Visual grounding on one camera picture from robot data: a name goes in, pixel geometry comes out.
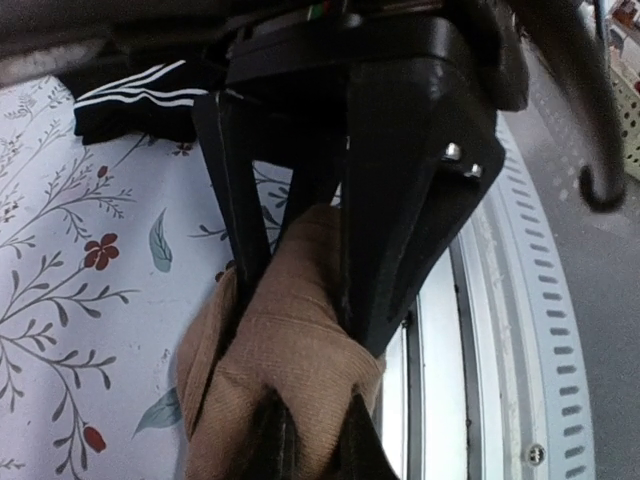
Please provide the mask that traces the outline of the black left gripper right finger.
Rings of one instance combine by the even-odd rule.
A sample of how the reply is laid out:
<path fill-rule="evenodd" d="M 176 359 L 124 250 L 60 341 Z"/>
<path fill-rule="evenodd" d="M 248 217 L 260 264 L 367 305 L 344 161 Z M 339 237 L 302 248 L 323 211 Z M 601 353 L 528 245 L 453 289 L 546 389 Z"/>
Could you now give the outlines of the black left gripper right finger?
<path fill-rule="evenodd" d="M 398 480 L 360 394 L 352 397 L 343 421 L 339 466 L 344 480 Z"/>

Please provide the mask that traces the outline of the brown ribbed sock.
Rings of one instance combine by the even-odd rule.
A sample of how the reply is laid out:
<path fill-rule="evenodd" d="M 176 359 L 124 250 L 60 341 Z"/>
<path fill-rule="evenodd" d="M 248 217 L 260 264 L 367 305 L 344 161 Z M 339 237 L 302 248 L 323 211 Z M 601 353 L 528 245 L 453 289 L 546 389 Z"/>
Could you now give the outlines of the brown ribbed sock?
<path fill-rule="evenodd" d="M 177 351 L 176 391 L 188 448 L 188 479 L 228 479 L 249 451 L 253 416 L 270 391 L 289 409 L 298 435 L 299 479 L 334 479 L 333 459 L 351 397 L 367 407 L 385 370 L 339 326 L 340 212 L 317 205 L 294 221 L 222 348 L 237 303 L 228 270 Z"/>

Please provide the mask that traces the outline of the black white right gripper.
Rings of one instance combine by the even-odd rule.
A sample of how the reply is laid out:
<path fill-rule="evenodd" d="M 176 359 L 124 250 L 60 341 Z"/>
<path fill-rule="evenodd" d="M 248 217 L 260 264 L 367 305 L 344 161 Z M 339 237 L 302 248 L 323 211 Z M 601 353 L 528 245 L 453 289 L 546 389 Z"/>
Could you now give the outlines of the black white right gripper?
<path fill-rule="evenodd" d="M 508 1 L 5 1 L 1 82 L 83 64 L 223 45 L 232 84 L 334 65 L 434 56 L 473 68 L 500 110 L 521 110 L 528 70 Z"/>

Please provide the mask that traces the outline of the floral patterned table mat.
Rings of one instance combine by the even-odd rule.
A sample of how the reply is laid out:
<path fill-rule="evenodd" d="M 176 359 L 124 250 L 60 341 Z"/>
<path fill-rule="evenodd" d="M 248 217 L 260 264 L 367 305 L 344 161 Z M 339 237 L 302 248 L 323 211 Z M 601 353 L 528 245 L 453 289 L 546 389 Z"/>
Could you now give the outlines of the floral patterned table mat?
<path fill-rule="evenodd" d="M 1 94 L 1 475 L 179 479 L 176 352 L 223 221 L 197 145 L 74 123 L 56 79 Z"/>

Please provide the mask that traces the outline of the black sock white stripes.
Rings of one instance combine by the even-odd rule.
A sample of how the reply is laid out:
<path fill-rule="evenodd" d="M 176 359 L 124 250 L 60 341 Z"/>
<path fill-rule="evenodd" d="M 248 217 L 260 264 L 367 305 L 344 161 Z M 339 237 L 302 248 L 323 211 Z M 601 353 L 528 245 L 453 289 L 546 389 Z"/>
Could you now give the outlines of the black sock white stripes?
<path fill-rule="evenodd" d="M 219 88 L 223 70 L 206 60 L 157 64 L 92 90 L 74 89 L 74 134 L 85 145 L 130 133 L 192 143 L 192 108 L 197 97 Z"/>

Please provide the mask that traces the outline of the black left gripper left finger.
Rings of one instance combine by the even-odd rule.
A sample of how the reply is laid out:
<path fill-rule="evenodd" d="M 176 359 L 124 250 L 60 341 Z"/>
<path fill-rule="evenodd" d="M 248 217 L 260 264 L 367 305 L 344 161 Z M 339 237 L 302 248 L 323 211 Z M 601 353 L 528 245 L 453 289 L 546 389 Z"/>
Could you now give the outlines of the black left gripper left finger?
<path fill-rule="evenodd" d="M 257 441 L 257 478 L 294 479 L 297 433 L 289 409 L 279 394 L 269 392 L 260 417 Z"/>

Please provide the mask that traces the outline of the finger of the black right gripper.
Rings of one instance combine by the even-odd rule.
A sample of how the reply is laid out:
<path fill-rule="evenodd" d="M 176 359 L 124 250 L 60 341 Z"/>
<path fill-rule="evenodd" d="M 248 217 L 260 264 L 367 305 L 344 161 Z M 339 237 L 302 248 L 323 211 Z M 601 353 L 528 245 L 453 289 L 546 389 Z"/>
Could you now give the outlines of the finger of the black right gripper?
<path fill-rule="evenodd" d="M 253 163 L 263 161 L 293 171 L 283 219 L 287 226 L 319 199 L 308 151 L 312 131 L 229 92 L 197 97 L 192 118 L 227 229 L 244 309 L 271 258 Z"/>
<path fill-rule="evenodd" d="M 435 58 L 359 63 L 347 87 L 342 326 L 383 352 L 435 262 L 500 172 L 497 111 Z"/>

